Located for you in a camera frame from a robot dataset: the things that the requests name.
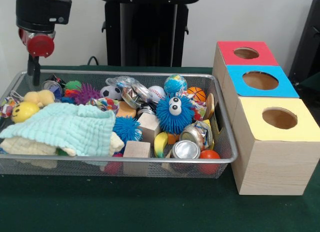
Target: red box top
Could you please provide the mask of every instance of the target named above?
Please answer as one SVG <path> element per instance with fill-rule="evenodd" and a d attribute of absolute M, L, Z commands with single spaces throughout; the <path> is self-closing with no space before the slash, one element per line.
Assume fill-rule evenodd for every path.
<path fill-rule="evenodd" d="M 218 41 L 227 66 L 278 66 L 278 62 L 263 41 Z"/>

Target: circular hole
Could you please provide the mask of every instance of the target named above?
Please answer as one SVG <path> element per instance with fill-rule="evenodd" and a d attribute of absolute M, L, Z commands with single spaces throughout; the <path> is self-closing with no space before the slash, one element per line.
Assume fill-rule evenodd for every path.
<path fill-rule="evenodd" d="M 278 87 L 279 81 L 272 75 L 261 71 L 250 71 L 242 76 L 247 86 L 258 90 L 273 90 Z"/>
<path fill-rule="evenodd" d="M 283 130 L 291 129 L 298 123 L 297 116 L 284 108 L 267 108 L 262 117 L 269 125 Z"/>
<path fill-rule="evenodd" d="M 236 56 L 245 60 L 252 60 L 259 57 L 258 51 L 248 47 L 237 48 L 233 52 Z"/>

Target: mint green muslin cloth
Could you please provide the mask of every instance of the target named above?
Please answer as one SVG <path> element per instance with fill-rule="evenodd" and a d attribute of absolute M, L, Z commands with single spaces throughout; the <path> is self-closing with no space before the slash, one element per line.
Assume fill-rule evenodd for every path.
<path fill-rule="evenodd" d="M 92 105 L 53 103 L 25 122 L 10 125 L 0 138 L 23 137 L 77 156 L 108 156 L 115 113 Z"/>

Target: yellow box top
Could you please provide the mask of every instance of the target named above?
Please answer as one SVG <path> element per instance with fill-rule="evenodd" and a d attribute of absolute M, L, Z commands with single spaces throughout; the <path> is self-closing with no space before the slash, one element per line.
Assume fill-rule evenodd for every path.
<path fill-rule="evenodd" d="M 239 99 L 256 140 L 320 142 L 320 128 L 301 99 L 274 97 L 239 97 Z"/>

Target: googly eye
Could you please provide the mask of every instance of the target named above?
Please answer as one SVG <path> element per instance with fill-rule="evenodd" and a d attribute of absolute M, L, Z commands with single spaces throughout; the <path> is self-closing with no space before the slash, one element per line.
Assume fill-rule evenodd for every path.
<path fill-rule="evenodd" d="M 172 114 L 173 116 L 178 116 L 181 114 L 181 106 L 178 104 L 172 104 L 169 107 L 169 112 L 170 114 Z"/>
<path fill-rule="evenodd" d="M 169 105 L 181 106 L 181 100 L 177 97 L 173 97 L 169 100 Z"/>

